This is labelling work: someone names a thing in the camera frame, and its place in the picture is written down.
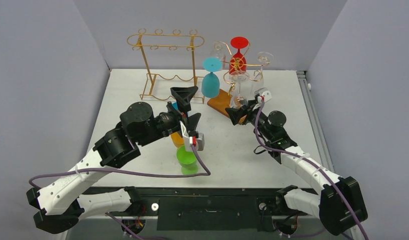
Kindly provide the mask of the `clear wine glass front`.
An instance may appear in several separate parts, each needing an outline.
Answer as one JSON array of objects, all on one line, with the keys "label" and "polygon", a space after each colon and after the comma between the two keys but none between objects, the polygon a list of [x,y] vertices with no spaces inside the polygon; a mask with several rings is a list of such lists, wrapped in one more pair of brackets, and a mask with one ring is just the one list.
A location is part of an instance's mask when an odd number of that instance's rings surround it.
[{"label": "clear wine glass front", "polygon": [[249,74],[243,70],[236,70],[230,74],[229,78],[232,82],[230,108],[238,109],[247,103],[247,98],[242,90],[242,83],[248,81],[249,77]]}]

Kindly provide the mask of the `teal plastic goblet front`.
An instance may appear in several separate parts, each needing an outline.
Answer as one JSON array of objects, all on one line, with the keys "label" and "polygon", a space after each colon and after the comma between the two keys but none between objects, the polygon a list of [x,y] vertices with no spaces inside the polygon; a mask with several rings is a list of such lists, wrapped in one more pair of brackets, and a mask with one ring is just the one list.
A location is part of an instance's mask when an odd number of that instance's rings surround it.
[{"label": "teal plastic goblet front", "polygon": [[220,91],[220,80],[215,73],[223,68],[223,63],[217,57],[208,57],[203,61],[202,66],[208,73],[202,80],[201,92],[206,98],[215,98]]}]

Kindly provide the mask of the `clear wine glass amber tint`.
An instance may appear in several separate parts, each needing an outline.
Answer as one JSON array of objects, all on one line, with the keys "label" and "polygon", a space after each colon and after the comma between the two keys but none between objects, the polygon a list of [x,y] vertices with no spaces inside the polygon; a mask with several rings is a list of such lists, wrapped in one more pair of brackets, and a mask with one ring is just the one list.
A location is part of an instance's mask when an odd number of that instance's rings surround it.
[{"label": "clear wine glass amber tint", "polygon": [[268,66],[274,60],[274,56],[269,52],[261,51],[258,53],[257,59],[260,62],[260,69],[255,70],[253,73],[251,83],[252,93],[264,87],[264,67]]}]

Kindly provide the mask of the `red plastic goblet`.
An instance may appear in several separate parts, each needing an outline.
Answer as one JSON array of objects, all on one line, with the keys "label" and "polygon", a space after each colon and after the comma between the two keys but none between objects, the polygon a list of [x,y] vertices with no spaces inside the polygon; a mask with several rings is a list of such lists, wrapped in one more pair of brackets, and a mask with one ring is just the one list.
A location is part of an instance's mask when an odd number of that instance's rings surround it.
[{"label": "red plastic goblet", "polygon": [[237,71],[245,72],[247,70],[247,61],[241,50],[246,48],[245,52],[247,52],[249,49],[249,40],[243,36],[236,36],[231,39],[230,45],[236,50],[236,53],[231,55],[229,74]]}]

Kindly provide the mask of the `clear glass tumbler goblet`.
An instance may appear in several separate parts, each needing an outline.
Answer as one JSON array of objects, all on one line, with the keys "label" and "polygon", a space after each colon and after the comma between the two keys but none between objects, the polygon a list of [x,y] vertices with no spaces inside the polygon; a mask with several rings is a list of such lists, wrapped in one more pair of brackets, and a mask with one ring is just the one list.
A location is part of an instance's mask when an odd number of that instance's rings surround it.
[{"label": "clear glass tumbler goblet", "polygon": [[217,58],[221,61],[221,68],[223,70],[225,68],[225,61],[226,61],[226,54],[224,52],[224,44],[220,41],[214,43],[213,48],[210,52],[210,57]]}]

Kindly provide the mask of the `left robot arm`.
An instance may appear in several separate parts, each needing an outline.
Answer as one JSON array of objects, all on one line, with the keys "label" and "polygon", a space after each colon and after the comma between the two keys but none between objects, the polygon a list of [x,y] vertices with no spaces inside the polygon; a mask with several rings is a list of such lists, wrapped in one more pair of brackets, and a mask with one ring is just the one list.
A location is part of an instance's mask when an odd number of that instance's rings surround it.
[{"label": "left robot arm", "polygon": [[186,151],[197,156],[204,149],[204,135],[196,130],[201,114],[189,114],[191,100],[198,87],[171,87],[176,104],[168,102],[167,112],[154,115],[150,104],[138,101],[120,114],[116,127],[109,130],[85,157],[67,172],[53,174],[54,181],[27,191],[29,204],[37,209],[35,226],[50,234],[59,234],[80,220],[111,212],[136,215],[142,208],[134,187],[112,192],[86,194],[86,191],[110,173],[122,173],[123,166],[139,157],[140,147],[171,134],[182,137]]}]

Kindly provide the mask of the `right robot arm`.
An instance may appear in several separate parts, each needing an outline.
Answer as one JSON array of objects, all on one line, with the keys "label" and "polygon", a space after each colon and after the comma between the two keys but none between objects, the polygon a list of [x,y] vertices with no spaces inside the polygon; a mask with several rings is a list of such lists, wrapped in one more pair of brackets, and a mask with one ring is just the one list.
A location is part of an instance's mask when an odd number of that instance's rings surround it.
[{"label": "right robot arm", "polygon": [[284,129],[285,114],[274,110],[265,115],[262,112],[264,106],[264,102],[251,100],[240,108],[227,107],[225,110],[233,125],[253,124],[258,143],[315,192],[288,186],[278,192],[275,209],[282,214],[297,210],[314,216],[335,236],[357,226],[367,240],[369,236],[362,222],[367,220],[368,212],[359,183],[353,177],[342,177],[312,159]]}]

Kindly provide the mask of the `gold tree rack wooden base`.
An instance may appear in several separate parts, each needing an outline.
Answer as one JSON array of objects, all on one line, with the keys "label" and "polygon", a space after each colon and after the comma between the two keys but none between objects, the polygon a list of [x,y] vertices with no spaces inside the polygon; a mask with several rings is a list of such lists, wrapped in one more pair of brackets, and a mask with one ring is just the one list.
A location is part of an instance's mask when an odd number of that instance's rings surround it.
[{"label": "gold tree rack wooden base", "polygon": [[230,46],[222,41],[217,41],[212,50],[212,55],[217,57],[223,66],[228,64],[228,71],[224,73],[223,80],[230,88],[228,91],[220,89],[218,95],[207,102],[208,106],[226,117],[229,116],[226,108],[240,108],[247,103],[246,95],[241,93],[241,83],[249,81],[253,87],[263,85],[263,68],[274,59],[272,54],[263,51],[257,57],[259,64],[248,64],[246,53],[241,53],[241,50],[246,49],[247,52],[250,42],[245,37],[238,36],[234,37],[230,44],[237,49],[236,53],[232,53]]}]

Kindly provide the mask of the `orange plastic goblet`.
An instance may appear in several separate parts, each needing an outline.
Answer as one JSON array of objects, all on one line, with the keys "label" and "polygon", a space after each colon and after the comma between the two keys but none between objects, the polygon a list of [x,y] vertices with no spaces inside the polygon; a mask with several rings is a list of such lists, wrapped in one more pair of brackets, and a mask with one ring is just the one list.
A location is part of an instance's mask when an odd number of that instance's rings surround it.
[{"label": "orange plastic goblet", "polygon": [[172,133],[170,137],[176,148],[180,148],[181,146],[185,145],[184,138],[178,132]]}]

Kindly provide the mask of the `green plastic goblet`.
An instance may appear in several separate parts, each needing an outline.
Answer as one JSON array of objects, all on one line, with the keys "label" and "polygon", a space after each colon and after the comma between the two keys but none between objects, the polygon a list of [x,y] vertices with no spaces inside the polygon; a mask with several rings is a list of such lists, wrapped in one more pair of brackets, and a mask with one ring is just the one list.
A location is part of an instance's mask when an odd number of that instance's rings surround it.
[{"label": "green plastic goblet", "polygon": [[184,145],[176,151],[176,158],[181,166],[183,175],[192,175],[198,172],[197,159],[193,152],[186,151]]}]

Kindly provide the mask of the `aluminium rail frame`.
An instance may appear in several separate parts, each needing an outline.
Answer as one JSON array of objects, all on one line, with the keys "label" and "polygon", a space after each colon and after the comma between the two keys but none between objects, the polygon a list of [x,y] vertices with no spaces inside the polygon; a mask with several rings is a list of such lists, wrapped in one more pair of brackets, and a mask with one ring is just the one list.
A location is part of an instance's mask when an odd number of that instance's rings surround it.
[{"label": "aluminium rail frame", "polygon": [[[111,74],[105,97],[100,107],[93,137],[105,133],[110,121],[116,120],[116,110],[134,101],[128,90],[120,86],[127,83],[134,70],[117,70]],[[274,94],[264,107],[265,113],[281,111],[287,117],[285,129],[303,150],[327,169],[333,165],[324,140],[321,125],[314,108],[306,78],[296,77],[290,71],[270,71],[274,82],[266,82]],[[198,130],[204,132],[205,148],[199,153],[211,171],[210,176],[189,178],[149,178],[112,173],[102,178],[86,195],[114,192],[124,186],[136,188],[209,188],[209,189],[284,189],[295,185],[314,194],[312,188],[292,170],[281,166],[267,153],[256,155],[252,150],[259,145],[251,126],[233,126],[231,121],[210,106],[193,101],[192,112],[202,114]],[[181,174],[176,163],[175,149],[169,140],[159,140],[141,149],[142,155],[125,167],[127,171],[156,174]],[[257,229],[240,230],[157,230],[157,217],[146,217],[141,237],[157,234],[172,239],[272,239],[279,232],[264,233]]]}]

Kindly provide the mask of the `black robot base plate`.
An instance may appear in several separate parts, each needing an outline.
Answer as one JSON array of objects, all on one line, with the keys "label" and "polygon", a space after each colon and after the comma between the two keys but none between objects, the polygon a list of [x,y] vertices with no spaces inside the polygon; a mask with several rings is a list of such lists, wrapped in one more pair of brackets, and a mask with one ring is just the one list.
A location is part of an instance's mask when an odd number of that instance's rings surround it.
[{"label": "black robot base plate", "polygon": [[276,200],[276,188],[151,188],[134,190],[134,204],[117,217],[157,218],[158,231],[272,230],[272,220],[286,222],[298,210]]}]

